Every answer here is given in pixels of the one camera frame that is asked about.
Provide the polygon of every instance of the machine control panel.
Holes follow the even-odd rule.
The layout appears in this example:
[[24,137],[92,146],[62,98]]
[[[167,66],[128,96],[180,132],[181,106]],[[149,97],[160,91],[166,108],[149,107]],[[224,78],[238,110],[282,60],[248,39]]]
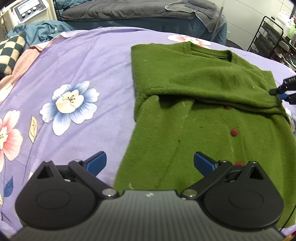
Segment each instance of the machine control panel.
[[29,18],[43,12],[46,8],[42,0],[26,0],[15,6],[13,12],[18,17],[19,23],[23,23]]

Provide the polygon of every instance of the sweater collar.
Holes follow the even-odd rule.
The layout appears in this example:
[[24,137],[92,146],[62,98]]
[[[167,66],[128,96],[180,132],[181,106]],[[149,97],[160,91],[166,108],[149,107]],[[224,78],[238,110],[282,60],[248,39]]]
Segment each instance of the sweater collar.
[[229,58],[231,59],[231,63],[237,64],[238,57],[235,53],[230,50],[214,50],[214,49],[207,49],[201,46],[198,46],[190,41],[184,42],[184,53],[186,54],[193,54],[194,52],[200,52],[204,54],[208,54],[217,58]]

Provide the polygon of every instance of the leaf print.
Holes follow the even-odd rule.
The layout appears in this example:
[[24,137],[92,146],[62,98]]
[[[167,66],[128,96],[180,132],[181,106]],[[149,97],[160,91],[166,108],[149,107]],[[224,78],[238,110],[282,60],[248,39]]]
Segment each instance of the leaf print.
[[29,138],[34,143],[37,136],[37,120],[34,116],[31,117],[31,124],[29,129]]
[[6,183],[4,187],[4,193],[3,197],[9,197],[13,191],[13,176],[11,176],[11,179]]

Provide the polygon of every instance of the green cardigan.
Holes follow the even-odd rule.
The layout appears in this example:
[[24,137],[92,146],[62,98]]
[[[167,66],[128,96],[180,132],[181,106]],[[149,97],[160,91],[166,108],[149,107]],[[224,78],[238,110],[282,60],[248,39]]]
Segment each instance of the green cardigan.
[[196,151],[258,161],[284,199],[283,225],[296,202],[296,142],[281,100],[268,93],[272,73],[191,42],[136,45],[131,57],[136,127],[114,187],[182,191],[203,177]]

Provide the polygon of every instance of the teal blanket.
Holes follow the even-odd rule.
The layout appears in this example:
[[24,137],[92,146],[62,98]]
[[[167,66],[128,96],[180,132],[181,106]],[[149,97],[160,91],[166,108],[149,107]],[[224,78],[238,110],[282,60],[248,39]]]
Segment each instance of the teal blanket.
[[50,41],[59,33],[68,32],[72,30],[74,29],[67,23],[56,20],[47,20],[32,23],[29,25],[21,23],[14,27],[14,29],[9,31],[7,37],[15,36],[22,32],[26,32],[26,44],[23,49],[23,51],[25,51],[30,45]]

